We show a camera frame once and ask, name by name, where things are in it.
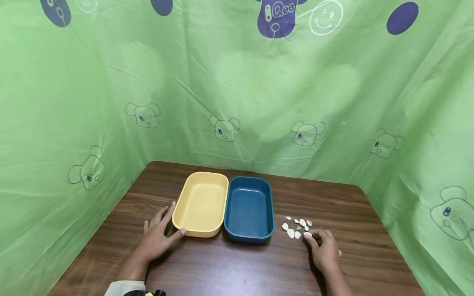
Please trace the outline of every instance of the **purple polka dot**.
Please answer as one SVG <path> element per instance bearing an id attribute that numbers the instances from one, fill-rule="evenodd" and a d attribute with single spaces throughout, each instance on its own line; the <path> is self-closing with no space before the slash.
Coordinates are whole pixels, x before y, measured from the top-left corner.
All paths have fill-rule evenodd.
<path id="1" fill-rule="evenodd" d="M 157 14 L 166 17 L 173 9 L 173 0 L 151 0 L 151 5 Z"/>
<path id="2" fill-rule="evenodd" d="M 387 21 L 387 31 L 398 35 L 408 30 L 418 16 L 418 5 L 406 2 L 397 7 Z"/>
<path id="3" fill-rule="evenodd" d="M 71 11 L 66 0 L 39 0 L 48 19 L 58 27 L 66 27 L 71 22 Z"/>

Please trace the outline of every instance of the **white smiley face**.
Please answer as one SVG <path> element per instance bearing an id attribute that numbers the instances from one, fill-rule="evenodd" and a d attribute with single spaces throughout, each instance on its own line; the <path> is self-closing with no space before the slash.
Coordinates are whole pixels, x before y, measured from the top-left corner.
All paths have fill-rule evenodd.
<path id="1" fill-rule="evenodd" d="M 342 21 L 342 5 L 336 0 L 325 0 L 318 4 L 310 16 L 310 29 L 316 35 L 327 35 Z"/>
<path id="2" fill-rule="evenodd" d="M 76 0 L 76 3 L 84 13 L 92 13 L 99 5 L 99 0 Z"/>

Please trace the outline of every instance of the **wooden table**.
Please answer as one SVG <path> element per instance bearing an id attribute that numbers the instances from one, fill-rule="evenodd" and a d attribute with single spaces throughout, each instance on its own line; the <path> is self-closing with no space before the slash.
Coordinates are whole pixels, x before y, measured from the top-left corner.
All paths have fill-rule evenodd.
<path id="1" fill-rule="evenodd" d="M 157 161 L 146 167 L 49 295 L 103 295 L 138 244 L 144 220 L 176 200 L 196 171 L 266 179 L 272 186 L 275 233 L 266 245 L 239 244 L 224 231 L 210 239 L 185 237 L 152 264 L 149 290 L 162 289 L 168 296 L 326 295 L 303 239 L 290 239 L 281 229 L 288 215 L 332 231 L 355 295 L 424 295 L 358 187 Z"/>

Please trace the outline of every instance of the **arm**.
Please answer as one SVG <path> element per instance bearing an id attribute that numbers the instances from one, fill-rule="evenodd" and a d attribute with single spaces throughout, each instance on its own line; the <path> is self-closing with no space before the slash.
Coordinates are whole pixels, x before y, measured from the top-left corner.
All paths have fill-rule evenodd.
<path id="1" fill-rule="evenodd" d="M 310 233 L 312 236 L 305 235 L 304 238 L 311 247 L 314 264 L 324 275 L 328 294 L 330 296 L 353 296 L 352 289 L 339 262 L 342 252 L 331 231 L 311 230 Z M 315 238 L 321 240 L 321 244 L 318 244 Z"/>
<path id="2" fill-rule="evenodd" d="M 154 259 L 160 257 L 175 241 L 186 233 L 180 229 L 172 236 L 166 237 L 164 231 L 171 220 L 175 202 L 156 213 L 150 223 L 145 221 L 143 225 L 143 238 L 140 244 L 121 266 L 115 281 L 109 286 L 106 296 L 123 295 L 133 290 L 145 289 L 145 276 L 148 265 Z"/>

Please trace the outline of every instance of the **sleeve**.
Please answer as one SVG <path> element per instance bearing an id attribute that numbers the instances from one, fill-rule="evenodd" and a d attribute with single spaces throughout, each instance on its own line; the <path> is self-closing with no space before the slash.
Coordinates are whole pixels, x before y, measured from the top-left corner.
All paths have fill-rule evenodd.
<path id="1" fill-rule="evenodd" d="M 123 296 L 135 290 L 145 291 L 145 282 L 139 280 L 119 280 L 109 285 L 105 296 Z"/>

